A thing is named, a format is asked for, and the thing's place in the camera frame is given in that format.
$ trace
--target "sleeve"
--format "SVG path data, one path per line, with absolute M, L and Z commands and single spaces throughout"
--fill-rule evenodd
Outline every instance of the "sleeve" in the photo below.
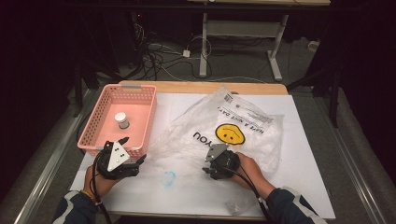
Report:
M 306 199 L 293 189 L 273 190 L 266 203 L 276 223 L 327 223 L 318 216 Z
M 97 211 L 90 197 L 70 191 L 59 202 L 53 223 L 95 223 Z

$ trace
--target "smiley face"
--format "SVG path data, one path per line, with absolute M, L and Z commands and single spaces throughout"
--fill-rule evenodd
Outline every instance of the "smiley face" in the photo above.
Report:
M 234 124 L 221 124 L 216 129 L 216 136 L 219 140 L 231 144 L 231 145 L 241 145 L 245 143 L 245 136 Z

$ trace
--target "plastic bag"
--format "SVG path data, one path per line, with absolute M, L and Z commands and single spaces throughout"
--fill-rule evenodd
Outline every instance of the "plastic bag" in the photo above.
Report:
M 154 160 L 187 160 L 190 168 L 182 172 L 202 173 L 209 146 L 228 143 L 228 149 L 253 158 L 269 177 L 279 163 L 282 133 L 283 115 L 267 115 L 222 87 L 172 121 L 150 145 L 150 154 Z
M 251 190 L 235 188 L 233 196 L 226 202 L 228 211 L 233 216 L 239 216 L 258 201 Z

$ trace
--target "wooden table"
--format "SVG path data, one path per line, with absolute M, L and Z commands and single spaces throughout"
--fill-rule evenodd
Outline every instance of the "wooden table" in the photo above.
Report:
M 210 93 L 225 86 L 232 93 L 251 95 L 288 95 L 282 84 L 231 83 L 231 82 L 178 82 L 178 81 L 122 81 L 121 84 L 145 84 L 157 87 L 157 92 Z

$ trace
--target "small bottle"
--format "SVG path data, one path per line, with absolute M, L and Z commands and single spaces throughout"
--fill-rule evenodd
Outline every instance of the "small bottle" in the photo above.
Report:
M 129 127 L 129 122 L 126 119 L 126 115 L 123 112 L 120 112 L 116 114 L 116 117 L 114 117 L 116 121 L 119 123 L 119 126 L 121 129 L 126 129 Z

